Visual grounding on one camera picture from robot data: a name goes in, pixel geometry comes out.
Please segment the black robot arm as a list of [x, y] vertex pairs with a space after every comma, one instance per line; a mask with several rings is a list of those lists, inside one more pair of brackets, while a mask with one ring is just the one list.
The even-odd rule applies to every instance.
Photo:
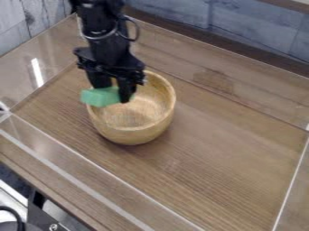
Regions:
[[105, 107], [130, 102], [145, 83], [145, 64], [130, 44], [141, 37], [141, 27], [123, 14], [123, 0], [70, 0], [81, 23], [86, 47], [78, 47], [78, 67], [86, 72], [91, 88], [81, 92], [89, 106]]

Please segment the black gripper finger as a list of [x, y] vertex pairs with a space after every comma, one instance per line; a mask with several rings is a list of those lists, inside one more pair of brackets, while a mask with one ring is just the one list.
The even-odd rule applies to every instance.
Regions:
[[111, 75], [107, 72], [87, 70], [86, 73], [94, 88], [110, 88], [113, 86]]
[[122, 104], [130, 102], [130, 98], [137, 92], [137, 83], [134, 79], [130, 78], [118, 78], [118, 94], [119, 94], [119, 101]]

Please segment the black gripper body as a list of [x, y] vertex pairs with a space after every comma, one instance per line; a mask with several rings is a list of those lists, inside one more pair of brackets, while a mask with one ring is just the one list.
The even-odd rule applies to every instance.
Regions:
[[83, 37], [89, 46], [78, 47], [74, 50], [79, 68], [85, 71], [105, 71], [111, 78], [130, 78], [134, 79], [137, 85], [142, 85], [145, 64], [130, 51], [130, 44], [137, 41], [139, 36], [131, 38], [123, 32], [114, 32], [107, 34], [85, 33]]

